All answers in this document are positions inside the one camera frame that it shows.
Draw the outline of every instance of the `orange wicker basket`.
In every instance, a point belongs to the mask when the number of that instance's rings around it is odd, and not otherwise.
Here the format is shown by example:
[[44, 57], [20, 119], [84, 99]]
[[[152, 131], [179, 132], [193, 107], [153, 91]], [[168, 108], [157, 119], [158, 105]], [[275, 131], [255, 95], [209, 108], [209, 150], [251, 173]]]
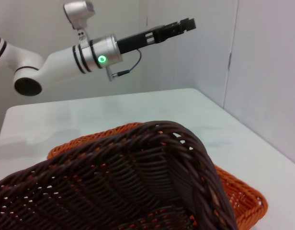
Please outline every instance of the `orange wicker basket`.
[[[115, 134], [126, 132], [140, 124], [141, 123], [130, 123], [104, 132], [74, 139], [52, 149], [47, 158], [50, 159], [67, 150], [95, 141], [99, 138], [106, 138]], [[235, 176], [229, 174], [221, 168], [217, 166], [215, 167], [218, 175], [220, 176], [226, 195], [234, 209], [238, 228], [240, 230], [249, 230], [266, 214], [268, 209], [266, 199], [260, 192], [253, 189], [243, 181], [237, 179]]]

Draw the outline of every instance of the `table surface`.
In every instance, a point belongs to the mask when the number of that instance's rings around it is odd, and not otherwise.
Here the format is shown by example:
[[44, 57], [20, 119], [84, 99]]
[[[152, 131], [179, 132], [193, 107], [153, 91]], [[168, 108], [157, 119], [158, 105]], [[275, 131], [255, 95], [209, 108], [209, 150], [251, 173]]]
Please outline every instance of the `table surface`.
[[197, 90], [183, 89], [10, 108], [0, 134], [0, 179], [55, 146], [131, 122], [170, 120], [198, 136], [215, 164], [269, 203], [254, 230], [295, 230], [295, 164]]

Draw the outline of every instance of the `black cable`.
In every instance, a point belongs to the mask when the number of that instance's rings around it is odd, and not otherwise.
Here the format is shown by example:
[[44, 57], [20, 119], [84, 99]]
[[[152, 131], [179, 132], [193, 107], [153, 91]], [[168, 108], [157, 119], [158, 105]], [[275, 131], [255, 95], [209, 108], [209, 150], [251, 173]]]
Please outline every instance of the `black cable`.
[[130, 71], [132, 71], [139, 64], [139, 62], [141, 61], [141, 58], [142, 58], [142, 53], [141, 53], [141, 51], [139, 49], [137, 49], [137, 50], [138, 50], [138, 52], [140, 54], [140, 57], [139, 57], [139, 60], [137, 61], [137, 63], [129, 70], [124, 70], [124, 71], [117, 72], [118, 76], [122, 76], [122, 75], [125, 75], [125, 74], [129, 73]]

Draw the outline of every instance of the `brown wicker basket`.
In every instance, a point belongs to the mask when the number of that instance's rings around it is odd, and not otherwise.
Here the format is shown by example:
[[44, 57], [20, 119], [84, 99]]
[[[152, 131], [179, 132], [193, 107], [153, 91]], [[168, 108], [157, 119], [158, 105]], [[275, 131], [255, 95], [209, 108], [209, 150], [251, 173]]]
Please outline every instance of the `brown wicker basket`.
[[173, 122], [79, 138], [48, 158], [0, 181], [0, 230], [236, 230], [235, 215], [249, 229], [267, 210], [217, 168], [221, 183], [200, 140]]

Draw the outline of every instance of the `green led light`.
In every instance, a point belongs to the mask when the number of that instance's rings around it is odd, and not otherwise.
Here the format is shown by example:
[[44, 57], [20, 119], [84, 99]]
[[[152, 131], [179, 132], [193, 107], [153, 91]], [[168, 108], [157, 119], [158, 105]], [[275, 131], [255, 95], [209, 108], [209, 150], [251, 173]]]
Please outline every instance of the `green led light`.
[[100, 63], [104, 63], [106, 61], [106, 57], [103, 56], [103, 55], [99, 56], [98, 60], [99, 60]]

